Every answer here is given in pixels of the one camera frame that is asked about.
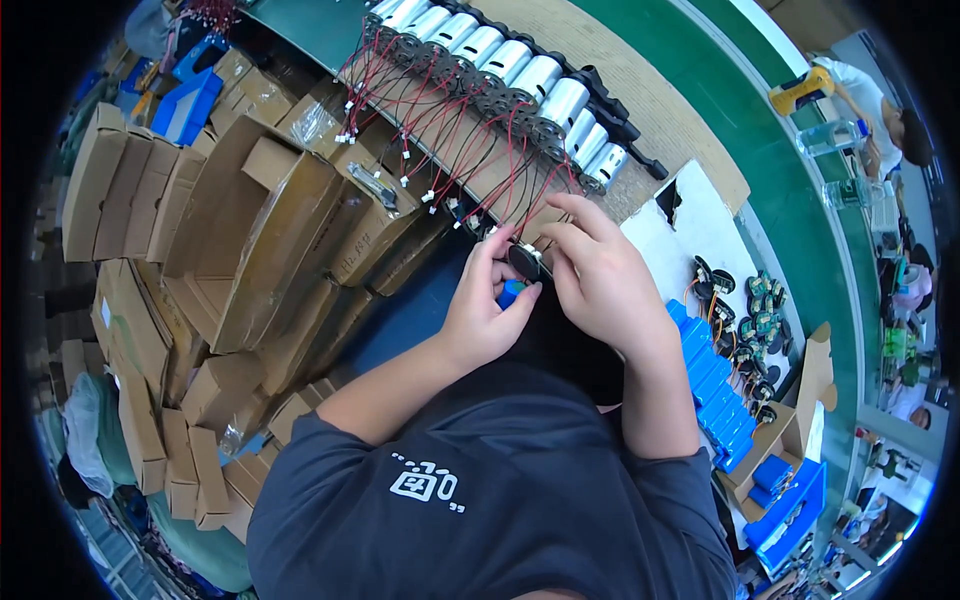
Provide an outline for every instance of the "silver motor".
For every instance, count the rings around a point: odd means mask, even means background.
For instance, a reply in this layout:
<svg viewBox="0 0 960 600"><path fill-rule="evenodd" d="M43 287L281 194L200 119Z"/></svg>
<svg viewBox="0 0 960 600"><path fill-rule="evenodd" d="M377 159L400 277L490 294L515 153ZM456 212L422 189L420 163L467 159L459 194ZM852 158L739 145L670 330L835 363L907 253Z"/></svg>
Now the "silver motor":
<svg viewBox="0 0 960 600"><path fill-rule="evenodd" d="M421 14L413 23L407 25L400 32L396 41L396 61L408 64L421 55L423 43L450 18L450 11L444 7L431 7Z"/></svg>
<svg viewBox="0 0 960 600"><path fill-rule="evenodd" d="M579 175L581 170L574 166L573 158L580 152L580 147L596 123L596 117L593 116L593 112L589 108L581 109L580 114L573 120L573 126L570 127L570 131L566 133L563 148L559 149L559 152L557 152L557 146L549 146L544 150L548 156L557 162L569 163L573 172Z"/></svg>
<svg viewBox="0 0 960 600"><path fill-rule="evenodd" d="M498 29L486 25L478 28L450 51L449 66L434 75L434 79L443 83L450 91L476 91L473 84L476 81L477 66L484 64L501 45L503 33Z"/></svg>
<svg viewBox="0 0 960 600"><path fill-rule="evenodd" d="M568 136L567 139L572 137L573 131L571 130L570 136ZM577 174L583 173L584 169L590 164L590 161L600 152L600 149L607 145L608 139L610 139L610 134L607 133L607 130L599 123L594 123L584 138L584 141L580 142L580 148L574 148L575 152L573 154L567 151L567 154L570 156L570 162L573 163L574 172Z"/></svg>
<svg viewBox="0 0 960 600"><path fill-rule="evenodd" d="M563 160L566 135L589 99L587 87L568 77L557 81L547 94L529 128L533 139L549 156Z"/></svg>
<svg viewBox="0 0 960 600"><path fill-rule="evenodd" d="M540 104L562 77L560 63L546 55L530 59L506 91L503 103L495 103L497 114L510 114L516 108L516 118L532 117L540 110Z"/></svg>
<svg viewBox="0 0 960 600"><path fill-rule="evenodd" d="M486 112L493 98L501 98L510 87L510 82L530 62L534 52L516 39L508 39L482 66L474 85L481 86L477 95L477 107Z"/></svg>
<svg viewBox="0 0 960 600"><path fill-rule="evenodd" d="M398 36L400 32L406 29L415 19L424 14L427 9L433 6L430 0L403 0L389 14L383 17L380 23L380 32L376 36L376 52L383 52L388 47L396 49L396 42L391 44L391 40Z"/></svg>
<svg viewBox="0 0 960 600"><path fill-rule="evenodd" d="M588 194L604 196L626 163L627 150L623 146L607 142L580 174L580 184Z"/></svg>
<svg viewBox="0 0 960 600"><path fill-rule="evenodd" d="M419 71L434 72L445 69L450 62L450 50L458 47L470 34L480 27L476 17L466 12L457 12L446 20L420 48L416 58Z"/></svg>

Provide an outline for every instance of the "plastic bag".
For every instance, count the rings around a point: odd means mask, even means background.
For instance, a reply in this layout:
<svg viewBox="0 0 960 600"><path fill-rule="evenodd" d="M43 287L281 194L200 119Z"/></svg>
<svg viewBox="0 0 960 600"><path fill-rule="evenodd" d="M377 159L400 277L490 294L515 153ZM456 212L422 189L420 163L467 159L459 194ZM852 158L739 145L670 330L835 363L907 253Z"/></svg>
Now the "plastic bag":
<svg viewBox="0 0 960 600"><path fill-rule="evenodd" d="M63 424L66 426L66 453L70 463L88 488L104 498L113 496L110 478L103 455L97 447L100 433L100 391L87 372L77 375L70 398L63 406Z"/></svg>

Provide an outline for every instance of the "hand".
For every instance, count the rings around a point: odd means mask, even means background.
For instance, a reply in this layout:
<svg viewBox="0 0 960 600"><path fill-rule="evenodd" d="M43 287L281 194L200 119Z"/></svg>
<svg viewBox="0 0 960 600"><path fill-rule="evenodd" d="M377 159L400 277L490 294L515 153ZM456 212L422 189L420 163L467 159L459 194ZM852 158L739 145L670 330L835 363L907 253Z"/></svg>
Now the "hand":
<svg viewBox="0 0 960 600"><path fill-rule="evenodd" d="M581 196L553 194L546 201L574 217L540 230L557 244L548 260L566 316L628 360L655 355L671 336L679 346L653 276L620 228Z"/></svg>
<svg viewBox="0 0 960 600"><path fill-rule="evenodd" d="M437 334L445 359L453 360L464 373L471 372L502 356L520 337L527 325L542 285L527 286L507 310L496 297L508 279L521 279L501 259L510 248L512 225L504 226L486 241L473 247L460 276L457 291L446 311L444 326Z"/></svg>

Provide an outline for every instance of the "dark hair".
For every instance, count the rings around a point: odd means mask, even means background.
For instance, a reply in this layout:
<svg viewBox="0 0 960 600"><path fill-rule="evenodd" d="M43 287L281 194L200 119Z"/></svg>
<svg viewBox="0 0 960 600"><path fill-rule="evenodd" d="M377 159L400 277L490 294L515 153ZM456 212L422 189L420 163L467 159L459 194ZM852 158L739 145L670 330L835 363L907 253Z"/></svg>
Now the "dark hair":
<svg viewBox="0 0 960 600"><path fill-rule="evenodd" d="M97 493L86 486L65 452L57 465L57 478L60 480L63 497L70 506L78 511L90 508L90 498L96 497Z"/></svg>
<svg viewBox="0 0 960 600"><path fill-rule="evenodd" d="M926 134L923 121L917 116L917 111L904 108L900 114L903 123L903 157L918 167L930 166L933 160L933 147L930 146L930 136Z"/></svg>

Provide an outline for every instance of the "cardboard box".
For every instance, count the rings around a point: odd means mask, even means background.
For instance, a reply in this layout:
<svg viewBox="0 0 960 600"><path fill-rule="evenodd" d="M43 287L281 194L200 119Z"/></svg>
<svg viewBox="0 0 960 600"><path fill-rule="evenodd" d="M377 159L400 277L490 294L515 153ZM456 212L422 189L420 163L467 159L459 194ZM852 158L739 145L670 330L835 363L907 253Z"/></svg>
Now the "cardboard box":
<svg viewBox="0 0 960 600"><path fill-rule="evenodd" d="M347 120L344 109L346 103L347 89L344 85L326 78L303 96L276 128L297 140L304 148L335 162L349 146L333 139L343 130Z"/></svg>
<svg viewBox="0 0 960 600"><path fill-rule="evenodd" d="M290 330L256 351L266 372L263 387L269 394L286 390L305 369L314 341L341 297L341 287L322 279L304 301Z"/></svg>
<svg viewBox="0 0 960 600"><path fill-rule="evenodd" d="M263 137L300 152L276 194L243 172ZM163 267L177 305L212 352L266 342L278 308L299 303L284 297L301 264L319 250L317 236L336 215L343 187L333 167L250 117L241 116L224 135L182 212Z"/></svg>
<svg viewBox="0 0 960 600"><path fill-rule="evenodd" d="M395 294L440 246L449 225L439 215L419 219L373 267L368 278L370 288L380 296Z"/></svg>
<svg viewBox="0 0 960 600"><path fill-rule="evenodd" d="M268 190L274 190L297 164L300 153L269 137L256 140L240 171Z"/></svg>
<svg viewBox="0 0 960 600"><path fill-rule="evenodd" d="M251 103L242 112L252 114L270 126L279 123L298 100L280 82L256 68L251 69L237 87Z"/></svg>
<svg viewBox="0 0 960 600"><path fill-rule="evenodd" d="M420 200L430 182L414 176L404 188L399 182L398 164L392 172L389 160L378 162L377 156L389 144L396 129L386 121L378 121L361 133L357 143L349 147L337 160L337 169L352 180L361 193L370 197L369 208L360 224L347 236L339 254L333 260L331 274L341 285L362 285L373 266L393 247L414 223L427 214L427 206ZM359 180L349 173L349 165L356 163L369 173L380 171L380 180L396 191L396 208L387 208ZM412 190L421 189L414 198Z"/></svg>
<svg viewBox="0 0 960 600"><path fill-rule="evenodd" d="M180 148L163 137L154 137L150 157L131 202L130 220L124 237L123 256L146 258L154 221L167 181L180 155Z"/></svg>
<svg viewBox="0 0 960 600"><path fill-rule="evenodd" d="M240 543L247 544L247 526L250 524L250 518L253 516L253 506L247 504L243 496L227 482L227 500L229 503L229 515L224 526L227 527Z"/></svg>
<svg viewBox="0 0 960 600"><path fill-rule="evenodd" d="M207 158L210 156L210 153L213 152L213 148L217 145L218 139L219 137L210 127L204 127L200 130L200 133L197 134L197 139L193 140L190 147L203 155L204 158Z"/></svg>
<svg viewBox="0 0 960 600"><path fill-rule="evenodd" d="M233 47L227 50L227 53L213 65L214 75L224 82L220 93L217 94L217 103L226 98L251 69L253 69L253 60L239 48Z"/></svg>
<svg viewBox="0 0 960 600"><path fill-rule="evenodd" d="M200 491L197 493L197 513L194 523L201 531L220 529L230 514L227 484L220 471L217 454L217 436L209 429L190 427L187 430L193 450L193 464L197 470Z"/></svg>
<svg viewBox="0 0 960 600"><path fill-rule="evenodd" d="M101 205L100 224L93 246L94 260L124 255L133 198L154 148L154 135L150 130L130 124L126 127L127 145Z"/></svg>
<svg viewBox="0 0 960 600"><path fill-rule="evenodd" d="M280 450L283 449L283 444L280 440L272 439L269 442L265 443L260 451L256 453L256 457L260 459L260 462L266 465L268 468L274 465L276 457L279 456Z"/></svg>
<svg viewBox="0 0 960 600"><path fill-rule="evenodd" d="M83 340L63 340L60 343L60 363L63 367L63 382L66 385L66 394L70 396L77 375L86 372L84 360Z"/></svg>
<svg viewBox="0 0 960 600"><path fill-rule="evenodd" d="M730 500L739 505L748 522L757 522L767 513L749 497L756 468L768 456L774 455L789 463L796 472L804 461L817 401L821 400L828 411L836 407L829 336L830 326L824 323L807 338L801 378L794 383L794 388L799 390L796 408L771 402L769 406L777 413L777 419L757 428L753 447L733 471L717 472L720 482L729 492L728 497L732 495ZM793 391L788 392L787 396L791 396Z"/></svg>
<svg viewBox="0 0 960 600"><path fill-rule="evenodd" d="M200 481L183 412L163 409L163 443L167 449L167 474L163 489L167 494L170 516L193 520L197 513Z"/></svg>
<svg viewBox="0 0 960 600"><path fill-rule="evenodd" d="M373 314L377 297L365 288L354 288L350 291L352 298L346 312L338 321L331 323L332 334L327 337L321 332L324 335L324 348L307 374L310 379L326 374L349 341Z"/></svg>
<svg viewBox="0 0 960 600"><path fill-rule="evenodd" d="M270 433L274 434L274 437L281 444L289 444L293 434L294 421L310 411L316 410L323 401L324 398L310 386L296 392L290 396L283 408L270 421Z"/></svg>
<svg viewBox="0 0 960 600"><path fill-rule="evenodd" d="M163 262L170 250L183 207L197 183L206 157L192 148L181 148L170 170L159 204L156 206L153 231L147 246L147 260Z"/></svg>
<svg viewBox="0 0 960 600"><path fill-rule="evenodd" d="M140 294L169 349L164 376L166 399L171 405L179 406L186 394L190 373L201 365L210 348L200 332L186 320L170 291L160 285L158 266L145 260L131 263Z"/></svg>
<svg viewBox="0 0 960 600"><path fill-rule="evenodd" d="M219 441L234 415L257 401L253 390L263 377L259 360L250 352L210 357L197 371L180 408L188 423L212 430Z"/></svg>
<svg viewBox="0 0 960 600"><path fill-rule="evenodd" d="M92 319L110 364L116 368L115 363L122 361L143 376L159 407L169 352L129 261L111 260L101 266Z"/></svg>
<svg viewBox="0 0 960 600"><path fill-rule="evenodd" d="M93 259L100 213L127 149L127 138L120 108L97 105L77 153L63 204L63 260Z"/></svg>
<svg viewBox="0 0 960 600"><path fill-rule="evenodd" d="M156 430L152 402L143 377L121 369L120 427L136 475L136 486L144 495L163 490L167 454Z"/></svg>

